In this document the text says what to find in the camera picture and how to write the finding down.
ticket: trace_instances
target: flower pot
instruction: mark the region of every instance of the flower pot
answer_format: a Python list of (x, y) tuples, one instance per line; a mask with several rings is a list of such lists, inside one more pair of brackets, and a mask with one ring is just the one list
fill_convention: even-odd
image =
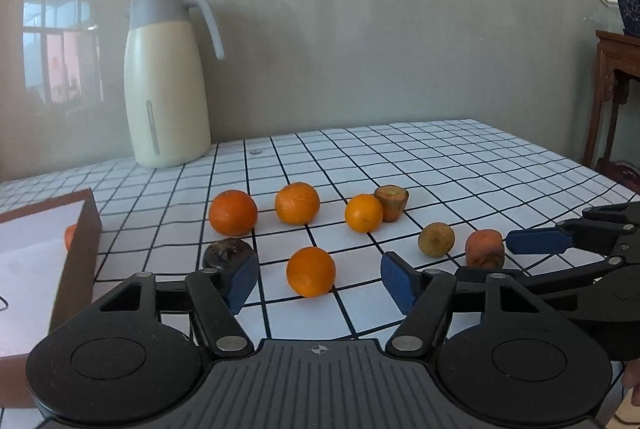
[(618, 0), (625, 35), (640, 38), (640, 0)]

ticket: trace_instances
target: wooden table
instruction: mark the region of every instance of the wooden table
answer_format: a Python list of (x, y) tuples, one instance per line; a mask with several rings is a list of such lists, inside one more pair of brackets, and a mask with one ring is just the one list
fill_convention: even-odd
[(596, 171), (634, 190), (640, 191), (640, 173), (633, 167), (611, 162), (611, 148), (616, 133), (618, 110), (626, 104), (629, 81), (640, 79), (640, 39), (622, 34), (596, 30), (599, 38), (594, 64), (595, 89), (587, 145), (582, 163), (587, 167), (593, 162), (593, 152), (600, 127), (602, 104), (613, 100), (607, 144), (602, 158), (596, 163)]

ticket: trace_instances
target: finger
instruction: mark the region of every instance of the finger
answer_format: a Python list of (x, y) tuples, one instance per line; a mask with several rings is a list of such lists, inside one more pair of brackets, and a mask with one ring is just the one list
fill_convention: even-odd
[(629, 362), (622, 374), (622, 387), (631, 389), (640, 384), (640, 360), (636, 359)]
[(640, 407), (640, 385), (636, 385), (634, 388), (634, 392), (631, 395), (631, 405)]

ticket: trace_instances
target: table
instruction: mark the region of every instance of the table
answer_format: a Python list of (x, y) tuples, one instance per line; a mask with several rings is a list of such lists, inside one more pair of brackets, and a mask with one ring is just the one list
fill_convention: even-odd
[(620, 105), (626, 104), (629, 82), (640, 78), (640, 39), (612, 32), (597, 30), (599, 38), (594, 64), (594, 93), (591, 121), (582, 163), (587, 167), (593, 162), (593, 152), (600, 128), (602, 104), (612, 100), (607, 144), (602, 158), (596, 163), (596, 171), (615, 181), (625, 183), (635, 192), (640, 191), (640, 173), (634, 168), (610, 161), (613, 139), (618, 122)]
[[(308, 227), (289, 227), (273, 210), (288, 182), (316, 187), (322, 205)], [(407, 209), (395, 223), (357, 234), (344, 222), (346, 200), (379, 185), (408, 188)], [(589, 205), (636, 201), (640, 196), (573, 160), (475, 120), (394, 123), (327, 129), (225, 142), (203, 158), (168, 170), (113, 160), (0, 185), (0, 211), (91, 187), (103, 234), (95, 297), (134, 272), (181, 279), (200, 268), (207, 243), (220, 239), (206, 221), (207, 203), (226, 189), (247, 190), (259, 213), (247, 238), (257, 249), (260, 280), (238, 319), (257, 342), (262, 337), (338, 339), (375, 337), (382, 344), (402, 315), (380, 282), (380, 255), (394, 250), (415, 268), (455, 272), (475, 229), (552, 225)], [(452, 225), (449, 255), (430, 259), (417, 235), (432, 221)], [(287, 258), (316, 243), (337, 267), (334, 292), (296, 297), (285, 279)], [(506, 268), (539, 274), (599, 261), (577, 249), (562, 255), (513, 255)], [(163, 322), (190, 335), (187, 316)], [(479, 322), (454, 314), (449, 335)], [(36, 410), (4, 410), (0, 429), (30, 429)]]

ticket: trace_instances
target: orange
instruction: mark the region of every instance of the orange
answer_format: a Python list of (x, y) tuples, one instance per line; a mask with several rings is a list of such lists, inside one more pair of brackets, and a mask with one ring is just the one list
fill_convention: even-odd
[(71, 242), (74, 240), (74, 234), (76, 233), (77, 226), (78, 225), (74, 223), (65, 229), (65, 249), (67, 252), (71, 248)]
[(297, 182), (283, 187), (276, 194), (276, 214), (288, 225), (304, 225), (320, 210), (320, 196), (309, 184)]
[(354, 196), (344, 210), (344, 219), (354, 231), (375, 231), (382, 223), (382, 204), (373, 194), (358, 194)]
[(334, 260), (318, 247), (298, 250), (287, 263), (287, 282), (302, 297), (324, 295), (331, 290), (334, 281)]
[(242, 190), (225, 190), (211, 202), (209, 222), (222, 235), (244, 235), (258, 219), (258, 207)]

